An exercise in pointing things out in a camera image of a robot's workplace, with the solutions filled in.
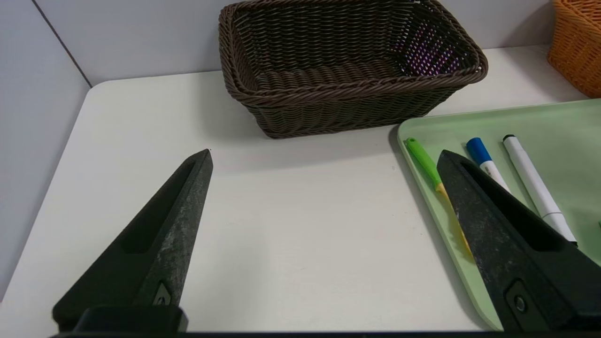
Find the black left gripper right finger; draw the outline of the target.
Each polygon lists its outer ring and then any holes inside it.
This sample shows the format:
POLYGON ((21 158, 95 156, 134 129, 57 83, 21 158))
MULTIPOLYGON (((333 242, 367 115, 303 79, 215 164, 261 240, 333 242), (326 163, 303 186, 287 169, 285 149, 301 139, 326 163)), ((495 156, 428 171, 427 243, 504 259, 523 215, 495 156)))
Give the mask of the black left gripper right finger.
POLYGON ((467 158, 437 170, 505 331, 599 331, 601 269, 467 158))

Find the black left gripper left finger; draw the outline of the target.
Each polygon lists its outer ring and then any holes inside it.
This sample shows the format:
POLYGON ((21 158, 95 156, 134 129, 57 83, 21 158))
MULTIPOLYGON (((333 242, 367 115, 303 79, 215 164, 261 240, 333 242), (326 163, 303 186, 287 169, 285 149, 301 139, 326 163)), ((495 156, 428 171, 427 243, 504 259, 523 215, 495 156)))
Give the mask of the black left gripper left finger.
POLYGON ((189 156, 52 309, 60 331, 185 331, 179 302, 213 161, 189 156))

